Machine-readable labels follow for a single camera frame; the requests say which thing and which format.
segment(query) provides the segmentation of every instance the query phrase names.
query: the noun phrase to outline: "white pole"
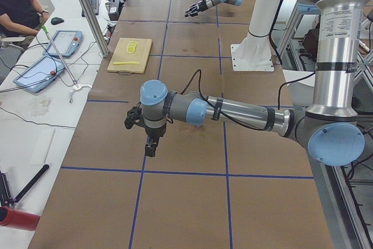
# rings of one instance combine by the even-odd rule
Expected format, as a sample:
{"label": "white pole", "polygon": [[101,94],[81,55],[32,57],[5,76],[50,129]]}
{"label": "white pole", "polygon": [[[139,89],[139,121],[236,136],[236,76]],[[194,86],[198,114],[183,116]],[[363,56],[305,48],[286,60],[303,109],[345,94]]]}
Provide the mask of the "white pole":
{"label": "white pole", "polygon": [[249,32],[241,44],[231,45],[234,71],[273,71],[269,32],[280,0],[256,0]]}

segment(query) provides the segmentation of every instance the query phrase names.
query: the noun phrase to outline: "computer mouse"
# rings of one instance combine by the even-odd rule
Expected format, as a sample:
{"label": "computer mouse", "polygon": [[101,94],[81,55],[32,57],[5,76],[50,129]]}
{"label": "computer mouse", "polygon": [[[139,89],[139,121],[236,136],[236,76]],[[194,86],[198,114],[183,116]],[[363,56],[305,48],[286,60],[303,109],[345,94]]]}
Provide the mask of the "computer mouse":
{"label": "computer mouse", "polygon": [[64,21],[65,20],[61,17],[54,17],[51,19],[51,24],[55,26],[56,24],[63,23]]}

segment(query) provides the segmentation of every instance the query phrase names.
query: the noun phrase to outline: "person's arm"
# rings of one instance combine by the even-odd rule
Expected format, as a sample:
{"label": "person's arm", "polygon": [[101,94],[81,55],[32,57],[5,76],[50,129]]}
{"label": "person's arm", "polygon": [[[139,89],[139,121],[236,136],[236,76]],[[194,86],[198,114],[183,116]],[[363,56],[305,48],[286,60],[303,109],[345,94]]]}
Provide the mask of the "person's arm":
{"label": "person's arm", "polygon": [[0,16],[0,24],[9,31],[14,31],[20,34],[27,34],[27,35],[34,35],[36,36],[38,31],[35,29],[31,29],[27,26],[22,24],[18,24],[13,22],[8,14],[3,14]]}
{"label": "person's arm", "polygon": [[44,8],[40,5],[39,1],[38,0],[30,0],[30,4],[36,12],[38,12],[39,14],[41,14],[43,16],[44,21],[47,21],[47,19],[49,18],[49,13],[47,13],[47,12],[43,13]]}

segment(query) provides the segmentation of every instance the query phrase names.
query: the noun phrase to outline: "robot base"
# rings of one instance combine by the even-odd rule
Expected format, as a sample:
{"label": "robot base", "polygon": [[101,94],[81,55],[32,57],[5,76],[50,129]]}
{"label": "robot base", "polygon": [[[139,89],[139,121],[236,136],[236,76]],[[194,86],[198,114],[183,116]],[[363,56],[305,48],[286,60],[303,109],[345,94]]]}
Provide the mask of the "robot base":
{"label": "robot base", "polygon": [[247,40],[231,45],[233,71],[274,71],[268,38],[259,38],[262,42]]}

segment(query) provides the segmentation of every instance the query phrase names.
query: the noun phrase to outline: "red cylinder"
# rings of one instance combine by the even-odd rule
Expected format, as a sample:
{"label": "red cylinder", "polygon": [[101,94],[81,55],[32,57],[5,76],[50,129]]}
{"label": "red cylinder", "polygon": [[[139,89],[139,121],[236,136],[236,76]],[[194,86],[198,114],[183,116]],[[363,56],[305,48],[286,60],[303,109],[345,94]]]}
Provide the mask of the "red cylinder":
{"label": "red cylinder", "polygon": [[0,207],[0,226],[12,227],[20,230],[35,230],[39,220],[39,215],[9,207]]}

